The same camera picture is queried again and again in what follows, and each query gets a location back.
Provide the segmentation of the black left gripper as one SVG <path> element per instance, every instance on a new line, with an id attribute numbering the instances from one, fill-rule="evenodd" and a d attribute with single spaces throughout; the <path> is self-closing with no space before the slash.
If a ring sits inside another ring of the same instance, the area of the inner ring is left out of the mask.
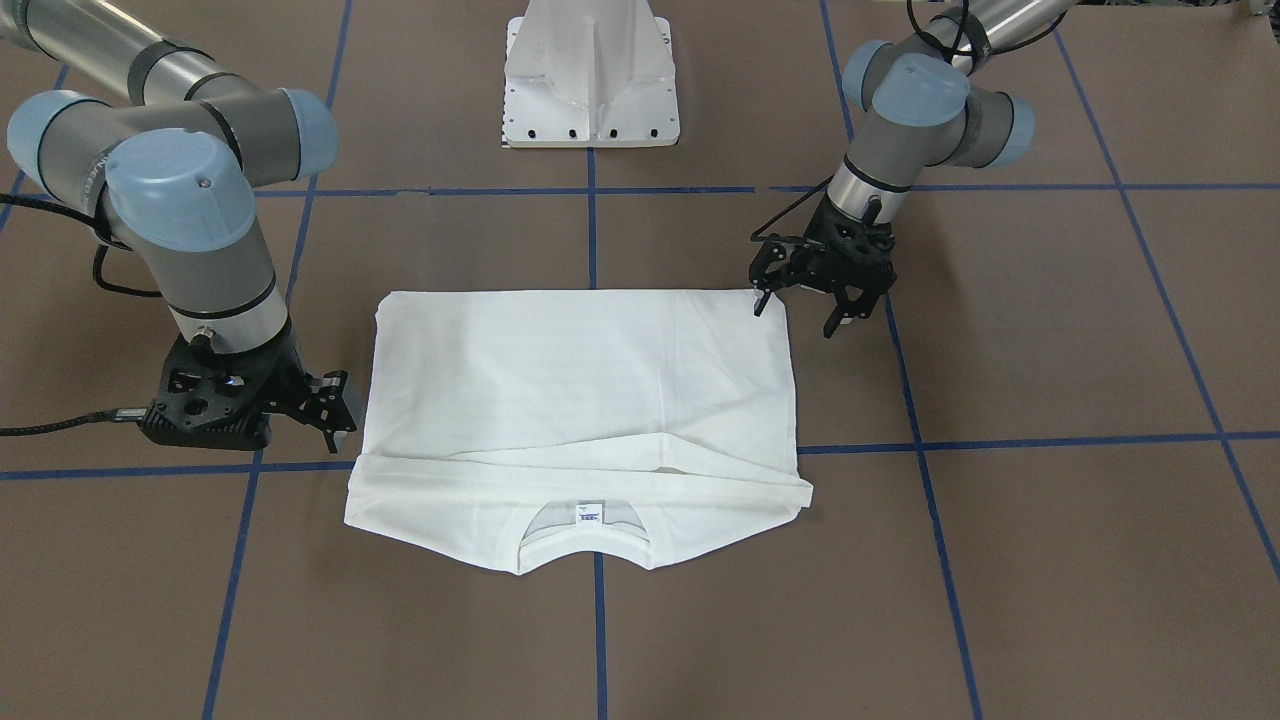
<path id="1" fill-rule="evenodd" d="M 865 224 L 840 211 L 824 196 L 806 227 L 806 238 L 819 249 L 806 260 L 806 287 L 832 293 L 835 307 L 826 319 L 822 334 L 831 340 L 841 325 L 867 319 L 865 299 L 874 301 L 896 282 L 891 254 L 896 240 L 890 223 Z M 847 288 L 860 290 L 851 297 Z M 754 287 L 753 315 L 762 316 L 771 299 L 780 292 L 777 284 Z"/>

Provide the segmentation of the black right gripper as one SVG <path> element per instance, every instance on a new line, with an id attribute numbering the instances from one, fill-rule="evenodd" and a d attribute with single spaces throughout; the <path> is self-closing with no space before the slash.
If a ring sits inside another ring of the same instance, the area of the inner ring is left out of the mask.
<path id="1" fill-rule="evenodd" d="M 243 372 L 257 387 L 256 405 L 261 410 L 269 401 L 280 401 L 297 389 L 308 388 L 300 421 L 323 433 L 329 454 L 340 452 L 346 436 L 356 430 L 355 421 L 361 415 L 358 389 L 346 370 L 330 372 L 324 377 L 307 375 L 307 380 L 305 379 L 292 320 L 287 320 L 280 332 L 265 345 L 238 354 L 218 354 L 212 347 L 215 338 L 210 329 L 197 332 L 192 340 L 180 336 L 168 354 L 164 368 L 172 364 L 198 364 L 215 372 Z"/>

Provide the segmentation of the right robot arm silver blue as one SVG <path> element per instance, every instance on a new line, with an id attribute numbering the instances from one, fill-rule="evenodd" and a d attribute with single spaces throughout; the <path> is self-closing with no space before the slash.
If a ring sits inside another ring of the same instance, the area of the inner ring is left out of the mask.
<path id="1" fill-rule="evenodd" d="M 22 102 L 6 126 L 13 161 L 45 199 L 5 204 L 86 224 L 136 254 L 179 334 L 145 407 L 118 407 L 5 437 L 132 423 L 156 445 L 256 451 L 283 415 L 337 452 L 353 433 L 358 393 L 343 370 L 305 370 L 256 209 L 255 190 L 315 177 L 339 151 L 325 102 L 301 88 L 261 88 L 205 51 L 108 1 L 5 1 L 3 38 L 42 53 L 125 96 L 115 108 L 69 90 Z"/>

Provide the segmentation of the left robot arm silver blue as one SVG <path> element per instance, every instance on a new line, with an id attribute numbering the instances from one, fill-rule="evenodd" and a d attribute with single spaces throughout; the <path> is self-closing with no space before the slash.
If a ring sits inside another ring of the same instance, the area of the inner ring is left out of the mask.
<path id="1" fill-rule="evenodd" d="M 800 234 L 762 225 L 749 266 L 762 315 L 781 290 L 827 293 L 835 309 L 823 333 L 868 318 L 897 275 L 892 223 L 929 167 L 986 168 L 1018 161 L 1030 147 L 1036 114 L 1006 92 L 974 86 L 988 61 L 1050 35 L 1068 1 L 957 1 L 922 19 L 897 44 L 870 41 L 849 59 L 844 97 L 861 127 L 835 173 L 812 190 L 815 211 Z"/>

